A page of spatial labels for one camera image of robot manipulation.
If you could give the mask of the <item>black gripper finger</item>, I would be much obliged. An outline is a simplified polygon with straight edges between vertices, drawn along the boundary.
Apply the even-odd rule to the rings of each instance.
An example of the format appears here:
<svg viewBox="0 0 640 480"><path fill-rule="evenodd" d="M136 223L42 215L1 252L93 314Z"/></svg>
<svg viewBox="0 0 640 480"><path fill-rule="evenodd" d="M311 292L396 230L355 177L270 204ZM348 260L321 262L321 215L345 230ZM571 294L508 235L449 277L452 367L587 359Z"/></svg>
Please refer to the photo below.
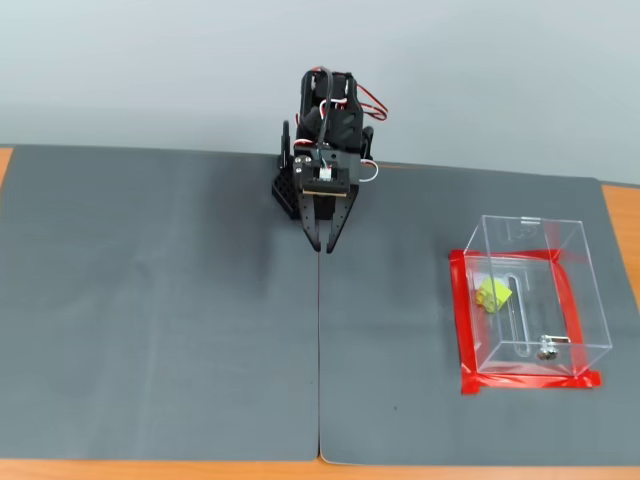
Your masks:
<svg viewBox="0 0 640 480"><path fill-rule="evenodd" d="M338 239L354 206L358 193L359 187L357 185L352 185L349 192L344 196L337 196L334 198L333 213L331 215L331 226L326 246L327 254L331 254L334 251Z"/></svg>
<svg viewBox="0 0 640 480"><path fill-rule="evenodd" d="M315 215L314 196L300 192L297 195L302 229L316 252L321 251L319 224Z"/></svg>

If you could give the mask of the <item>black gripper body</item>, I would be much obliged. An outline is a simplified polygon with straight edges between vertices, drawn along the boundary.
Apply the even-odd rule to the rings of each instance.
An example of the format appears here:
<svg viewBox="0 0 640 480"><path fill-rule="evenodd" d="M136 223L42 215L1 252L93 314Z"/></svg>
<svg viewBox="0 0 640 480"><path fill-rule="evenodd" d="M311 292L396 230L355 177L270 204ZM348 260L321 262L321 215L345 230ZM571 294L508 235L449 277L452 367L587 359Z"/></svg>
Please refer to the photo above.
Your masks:
<svg viewBox="0 0 640 480"><path fill-rule="evenodd" d="M344 196L359 185L360 160L358 153L299 145L292 163L294 188L309 195Z"/></svg>

